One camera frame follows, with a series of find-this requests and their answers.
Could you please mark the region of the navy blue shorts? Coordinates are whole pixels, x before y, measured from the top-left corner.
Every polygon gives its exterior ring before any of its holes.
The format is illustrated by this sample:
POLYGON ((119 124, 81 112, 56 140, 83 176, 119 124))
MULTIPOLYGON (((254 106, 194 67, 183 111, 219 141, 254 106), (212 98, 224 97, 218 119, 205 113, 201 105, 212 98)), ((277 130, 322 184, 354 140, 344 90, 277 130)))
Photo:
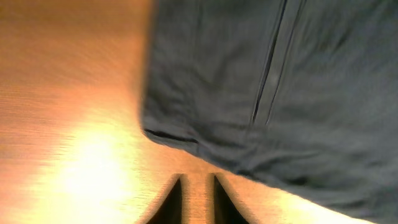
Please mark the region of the navy blue shorts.
POLYGON ((154 142, 397 222, 396 0, 156 1, 142 109, 154 142))

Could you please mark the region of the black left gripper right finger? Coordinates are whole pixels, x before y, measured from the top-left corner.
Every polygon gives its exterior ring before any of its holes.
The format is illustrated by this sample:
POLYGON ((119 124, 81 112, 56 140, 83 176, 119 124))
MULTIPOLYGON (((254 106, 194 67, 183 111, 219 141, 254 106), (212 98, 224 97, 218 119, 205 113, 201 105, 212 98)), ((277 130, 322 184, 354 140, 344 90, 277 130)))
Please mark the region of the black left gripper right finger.
POLYGON ((213 176, 213 211, 215 224, 249 224, 235 207, 216 175, 213 176))

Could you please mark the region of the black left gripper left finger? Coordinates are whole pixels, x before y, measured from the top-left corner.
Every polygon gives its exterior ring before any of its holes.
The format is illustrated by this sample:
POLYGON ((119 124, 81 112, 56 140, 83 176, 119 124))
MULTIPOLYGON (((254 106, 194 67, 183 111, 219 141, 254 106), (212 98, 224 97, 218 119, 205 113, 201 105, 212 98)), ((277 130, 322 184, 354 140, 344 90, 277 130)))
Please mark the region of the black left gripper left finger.
POLYGON ((177 175, 169 191, 147 224, 182 224, 183 185, 182 175, 177 175))

